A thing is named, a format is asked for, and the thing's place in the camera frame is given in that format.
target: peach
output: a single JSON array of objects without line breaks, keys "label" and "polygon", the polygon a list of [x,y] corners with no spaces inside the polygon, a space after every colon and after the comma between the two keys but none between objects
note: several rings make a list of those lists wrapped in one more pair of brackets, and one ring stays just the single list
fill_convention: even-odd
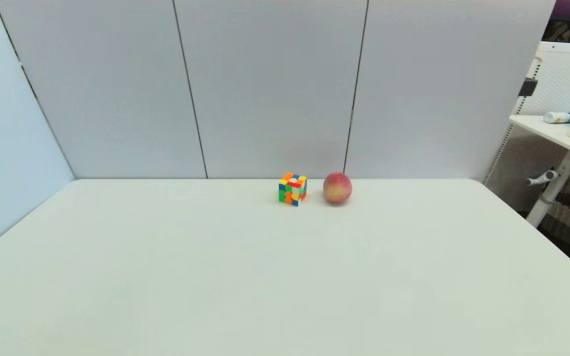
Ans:
[{"label": "peach", "polygon": [[323,193],[328,202],[342,203],[351,196],[351,191],[353,191],[351,180],[346,174],[333,172],[325,178]]}]

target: wall panel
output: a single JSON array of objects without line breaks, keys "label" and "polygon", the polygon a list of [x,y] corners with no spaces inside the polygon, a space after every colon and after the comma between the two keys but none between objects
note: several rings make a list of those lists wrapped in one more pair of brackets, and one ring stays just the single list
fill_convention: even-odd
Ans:
[{"label": "wall panel", "polygon": [[171,0],[0,0],[78,178],[201,178]]},{"label": "wall panel", "polygon": [[209,177],[342,171],[365,0],[178,0]]},{"label": "wall panel", "polygon": [[346,173],[482,179],[553,5],[371,1]]}]

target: colorful cube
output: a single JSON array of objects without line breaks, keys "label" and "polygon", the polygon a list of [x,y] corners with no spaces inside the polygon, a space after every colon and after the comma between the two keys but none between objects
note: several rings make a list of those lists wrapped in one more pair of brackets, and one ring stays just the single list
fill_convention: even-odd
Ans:
[{"label": "colorful cube", "polygon": [[279,181],[279,201],[298,207],[305,196],[307,196],[306,176],[287,173]]}]

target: white table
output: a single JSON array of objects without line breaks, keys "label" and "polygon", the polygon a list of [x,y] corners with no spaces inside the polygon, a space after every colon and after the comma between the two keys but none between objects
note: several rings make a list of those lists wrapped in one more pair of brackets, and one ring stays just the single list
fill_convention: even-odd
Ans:
[{"label": "white table", "polygon": [[0,239],[0,356],[570,355],[570,260],[471,180],[78,180]]},{"label": "white table", "polygon": [[542,116],[512,115],[509,117],[509,121],[568,149],[567,154],[556,169],[559,173],[558,178],[552,180],[547,185],[547,188],[527,216],[527,221],[534,227],[537,227],[570,176],[570,137],[566,134],[569,130],[569,125],[547,124],[543,121]]}]

